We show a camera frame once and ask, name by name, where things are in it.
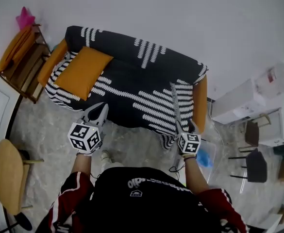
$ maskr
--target red sleeve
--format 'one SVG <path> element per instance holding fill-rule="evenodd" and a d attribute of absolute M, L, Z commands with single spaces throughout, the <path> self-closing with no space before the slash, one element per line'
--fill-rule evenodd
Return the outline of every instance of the red sleeve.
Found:
<path fill-rule="evenodd" d="M 69 220 L 76 207 L 83 201 L 89 200 L 93 192 L 93 184 L 89 177 L 82 172 L 72 173 L 61 187 L 59 197 L 52 204 L 48 214 L 38 226 L 36 232 L 57 232 L 65 227 L 79 228 L 74 225 L 78 218 Z"/>
<path fill-rule="evenodd" d="M 198 198 L 210 213 L 219 218 L 220 224 L 225 230 L 230 228 L 231 232 L 248 232 L 241 215 L 233 208 L 230 197 L 224 189 L 211 189 L 201 192 L 198 194 Z"/>

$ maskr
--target pink object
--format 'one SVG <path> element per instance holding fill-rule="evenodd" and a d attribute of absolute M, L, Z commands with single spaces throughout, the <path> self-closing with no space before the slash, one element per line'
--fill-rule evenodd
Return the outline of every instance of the pink object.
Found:
<path fill-rule="evenodd" d="M 16 17 L 17 23 L 20 30 L 22 30 L 27 25 L 32 25 L 35 22 L 35 17 L 31 15 L 30 11 L 27 8 L 23 7 L 21 14 Z"/>

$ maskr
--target sofa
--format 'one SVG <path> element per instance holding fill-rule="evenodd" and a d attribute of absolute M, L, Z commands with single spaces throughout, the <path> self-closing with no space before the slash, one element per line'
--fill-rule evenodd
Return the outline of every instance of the sofa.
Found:
<path fill-rule="evenodd" d="M 86 100 L 54 84 L 82 47 L 113 56 Z M 162 147 L 169 149 L 175 138 L 170 85 L 174 83 L 179 88 L 184 130 L 192 118 L 202 133 L 207 111 L 207 70 L 196 60 L 149 41 L 70 26 L 42 67 L 38 81 L 53 102 L 67 109 L 84 111 L 94 103 L 107 102 L 109 120 L 124 127 L 150 129 L 160 135 Z"/>

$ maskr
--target throw pillow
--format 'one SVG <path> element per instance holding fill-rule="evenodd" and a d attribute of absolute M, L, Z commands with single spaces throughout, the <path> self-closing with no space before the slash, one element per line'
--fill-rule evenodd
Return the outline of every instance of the throw pillow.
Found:
<path fill-rule="evenodd" d="M 83 47 L 54 84 L 86 101 L 91 88 L 112 59 L 105 53 Z"/>

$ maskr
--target orange sofa armrest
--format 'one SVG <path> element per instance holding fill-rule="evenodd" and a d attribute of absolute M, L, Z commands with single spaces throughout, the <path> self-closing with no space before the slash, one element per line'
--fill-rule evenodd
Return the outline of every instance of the orange sofa armrest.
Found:
<path fill-rule="evenodd" d="M 192 120 L 203 133 L 205 126 L 205 116 L 207 111 L 207 79 L 206 76 L 194 87 L 194 113 Z"/>
<path fill-rule="evenodd" d="M 63 39 L 60 44 L 56 47 L 55 50 L 53 50 L 52 54 L 48 58 L 48 60 L 45 62 L 43 67 L 41 68 L 39 74 L 38 74 L 38 82 L 45 87 L 48 79 L 50 78 L 50 75 L 52 73 L 52 70 L 56 64 L 58 64 L 63 58 L 65 53 L 67 52 L 67 44 L 65 39 Z"/>

